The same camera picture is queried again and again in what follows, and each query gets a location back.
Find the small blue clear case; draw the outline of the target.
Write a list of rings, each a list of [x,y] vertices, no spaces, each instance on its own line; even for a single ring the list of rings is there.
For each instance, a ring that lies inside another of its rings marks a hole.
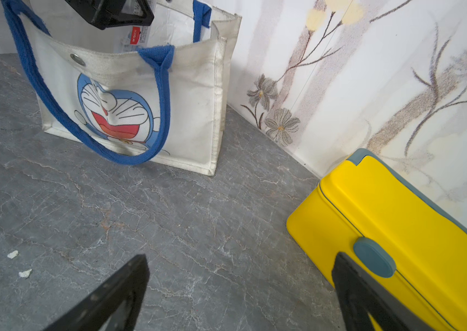
[[[130,26],[119,42],[120,52],[134,52],[146,48],[149,40],[149,26]]]

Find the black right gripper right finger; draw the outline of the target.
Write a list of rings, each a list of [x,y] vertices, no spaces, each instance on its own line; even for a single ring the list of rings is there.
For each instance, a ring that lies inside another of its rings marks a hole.
[[[343,252],[331,272],[347,330],[431,330]]]

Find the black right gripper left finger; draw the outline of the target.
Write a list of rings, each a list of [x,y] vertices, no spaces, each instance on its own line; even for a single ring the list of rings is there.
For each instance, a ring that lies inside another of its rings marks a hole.
[[[133,330],[150,271],[145,255],[136,255],[46,330]]]

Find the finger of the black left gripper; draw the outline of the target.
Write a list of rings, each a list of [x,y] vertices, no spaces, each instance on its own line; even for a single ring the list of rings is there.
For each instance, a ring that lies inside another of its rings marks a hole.
[[[142,13],[135,15],[124,13],[125,0],[66,0],[84,21],[105,30],[121,26],[150,26],[154,20],[154,12],[146,1],[137,1]]]

